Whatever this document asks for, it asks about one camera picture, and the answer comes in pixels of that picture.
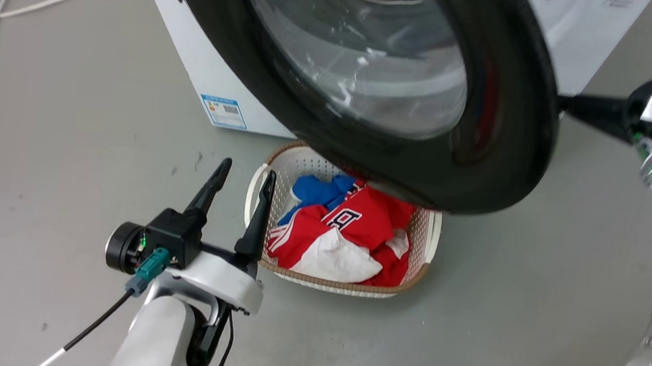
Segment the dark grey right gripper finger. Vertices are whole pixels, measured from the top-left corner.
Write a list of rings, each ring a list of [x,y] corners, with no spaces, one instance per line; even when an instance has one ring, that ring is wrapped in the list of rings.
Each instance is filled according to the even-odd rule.
[[[616,97],[560,95],[559,109],[612,139],[631,142],[626,123],[628,99]]]

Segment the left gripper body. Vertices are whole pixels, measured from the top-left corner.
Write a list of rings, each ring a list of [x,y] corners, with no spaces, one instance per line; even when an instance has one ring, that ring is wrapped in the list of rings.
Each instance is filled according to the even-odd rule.
[[[135,276],[140,267],[148,267],[148,257],[164,249],[167,263],[152,281],[153,287],[193,300],[210,296],[256,314],[263,301],[257,271],[265,225],[250,226],[234,250],[226,250],[201,242],[206,220],[200,209],[179,213],[168,208],[146,226],[123,223],[106,242],[105,262]]]

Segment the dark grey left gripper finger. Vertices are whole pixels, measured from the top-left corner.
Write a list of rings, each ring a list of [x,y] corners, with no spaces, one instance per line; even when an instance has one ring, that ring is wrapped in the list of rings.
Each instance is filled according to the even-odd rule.
[[[199,192],[191,200],[188,207],[185,208],[185,215],[203,214],[206,216],[208,214],[215,196],[217,196],[218,191],[220,191],[226,183],[230,169],[232,168],[232,163],[233,161],[229,157],[221,161],[217,169],[206,180],[205,185],[200,188]]]
[[[253,202],[254,190],[258,181],[261,181],[258,204],[254,207],[253,212],[245,210],[246,232],[237,240],[234,247],[236,255],[247,262],[260,261],[263,255],[264,239],[277,177],[274,171],[258,170],[247,189],[246,201],[249,203]]]

